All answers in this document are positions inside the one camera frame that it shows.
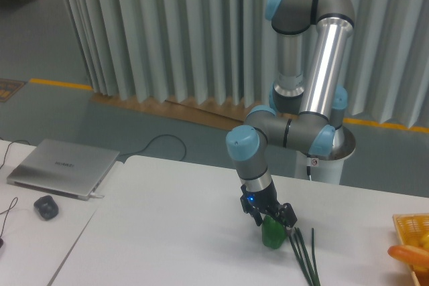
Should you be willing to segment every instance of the silver laptop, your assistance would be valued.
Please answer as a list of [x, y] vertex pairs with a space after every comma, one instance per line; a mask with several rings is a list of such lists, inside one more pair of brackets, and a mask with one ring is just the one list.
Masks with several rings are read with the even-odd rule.
[[118, 151], [43, 140], [7, 177], [7, 183], [88, 200]]

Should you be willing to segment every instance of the yellow basket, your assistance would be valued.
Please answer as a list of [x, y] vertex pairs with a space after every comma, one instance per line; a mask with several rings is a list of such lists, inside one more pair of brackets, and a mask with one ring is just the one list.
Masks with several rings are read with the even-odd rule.
[[[429, 232], [429, 214], [394, 214], [396, 234], [401, 244], [420, 246], [419, 240]], [[429, 270], [409, 266], [416, 286], [429, 286]]]

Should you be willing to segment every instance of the white table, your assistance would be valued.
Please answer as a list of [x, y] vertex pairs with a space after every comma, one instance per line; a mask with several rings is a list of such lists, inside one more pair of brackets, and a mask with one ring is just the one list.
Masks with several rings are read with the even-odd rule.
[[[0, 164], [9, 142], [0, 141]], [[0, 212], [8, 209], [14, 197], [18, 203], [9, 212], [0, 248], [0, 285], [38, 286], [51, 283], [68, 253], [88, 224], [101, 200], [89, 202], [55, 196], [60, 211], [45, 221], [34, 210], [33, 203], [47, 193], [11, 186], [6, 177], [35, 147], [14, 143], [0, 170]], [[116, 163], [106, 181], [118, 174], [122, 163]], [[108, 189], [103, 182], [105, 193]], [[5, 215], [0, 215], [0, 230]]]
[[[308, 242], [315, 228], [322, 285], [412, 285], [387, 255], [391, 217], [429, 212], [429, 199], [274, 180]], [[262, 245], [235, 170], [131, 157], [111, 187], [53, 285], [306, 285], [288, 242]]]

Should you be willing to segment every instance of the black mouse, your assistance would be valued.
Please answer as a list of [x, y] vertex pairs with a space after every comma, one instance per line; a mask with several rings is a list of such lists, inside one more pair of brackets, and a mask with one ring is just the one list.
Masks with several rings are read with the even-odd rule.
[[45, 220], [50, 220], [58, 214], [58, 205], [51, 196], [44, 196], [38, 199], [34, 202], [34, 208]]

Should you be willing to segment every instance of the floor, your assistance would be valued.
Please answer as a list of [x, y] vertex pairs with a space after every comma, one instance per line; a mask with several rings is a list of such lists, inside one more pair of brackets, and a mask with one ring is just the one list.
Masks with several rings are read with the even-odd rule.
[[[0, 0], [0, 36], [0, 78], [88, 84], [62, 0]], [[88, 90], [27, 83], [0, 103], [0, 137], [27, 139], [32, 145], [49, 137], [131, 153], [157, 135], [171, 134], [186, 144], [185, 162], [233, 167], [224, 143], [226, 131], [91, 102], [92, 95]], [[429, 197], [429, 134], [347, 127], [357, 148], [345, 162], [341, 184]], [[160, 137], [140, 154], [179, 160], [184, 153], [179, 140]], [[272, 174], [294, 175], [295, 152], [268, 147], [266, 155]]]

